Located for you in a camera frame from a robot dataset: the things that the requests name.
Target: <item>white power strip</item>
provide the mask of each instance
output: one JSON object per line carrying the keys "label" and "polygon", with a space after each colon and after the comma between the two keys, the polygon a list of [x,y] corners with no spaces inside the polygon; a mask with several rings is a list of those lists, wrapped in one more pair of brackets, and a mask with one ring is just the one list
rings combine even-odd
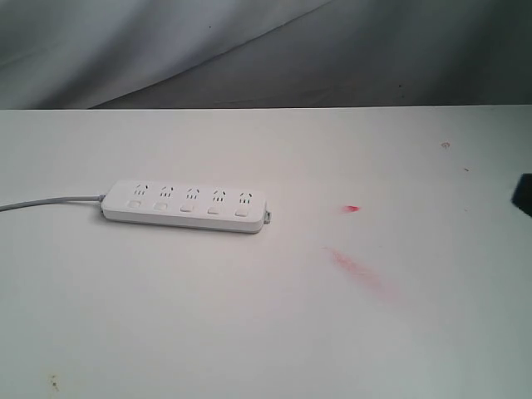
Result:
{"label": "white power strip", "polygon": [[110,220],[257,233],[270,221],[264,194],[255,190],[120,180],[101,209]]}

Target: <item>dark object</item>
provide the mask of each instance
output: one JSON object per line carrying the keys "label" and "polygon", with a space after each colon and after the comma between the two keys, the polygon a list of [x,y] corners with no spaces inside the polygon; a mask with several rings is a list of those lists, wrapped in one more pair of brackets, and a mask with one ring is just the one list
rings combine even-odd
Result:
{"label": "dark object", "polygon": [[521,176],[512,203],[532,218],[532,173]]}

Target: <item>power strip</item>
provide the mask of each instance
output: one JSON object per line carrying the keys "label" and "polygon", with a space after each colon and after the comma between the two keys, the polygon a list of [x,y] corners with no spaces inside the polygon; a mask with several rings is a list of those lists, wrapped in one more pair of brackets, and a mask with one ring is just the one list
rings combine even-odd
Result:
{"label": "power strip", "polygon": [[258,233],[270,221],[264,194],[255,190],[120,180],[101,209],[109,220]]}

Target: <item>table surface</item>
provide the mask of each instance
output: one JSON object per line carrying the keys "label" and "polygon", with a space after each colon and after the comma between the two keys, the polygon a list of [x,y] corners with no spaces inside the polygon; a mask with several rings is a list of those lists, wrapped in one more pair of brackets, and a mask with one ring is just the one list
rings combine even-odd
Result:
{"label": "table surface", "polygon": [[134,178],[272,212],[0,214],[0,397],[530,397],[531,130],[532,106],[0,112],[2,204]]}

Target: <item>red stain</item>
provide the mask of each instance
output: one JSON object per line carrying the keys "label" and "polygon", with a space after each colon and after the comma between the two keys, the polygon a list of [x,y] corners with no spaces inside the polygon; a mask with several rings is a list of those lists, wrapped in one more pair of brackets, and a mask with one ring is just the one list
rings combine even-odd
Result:
{"label": "red stain", "polygon": [[338,252],[336,249],[331,249],[328,247],[325,247],[324,249],[332,254],[332,259],[338,266],[344,270],[347,270],[347,272],[351,274],[357,281],[363,283],[374,291],[383,291],[384,287],[382,286],[381,280],[369,268],[361,266],[347,255]]}
{"label": "red stain", "polygon": [[343,214],[350,214],[351,212],[357,212],[358,210],[360,210],[359,207],[352,205],[346,205],[342,207]]}

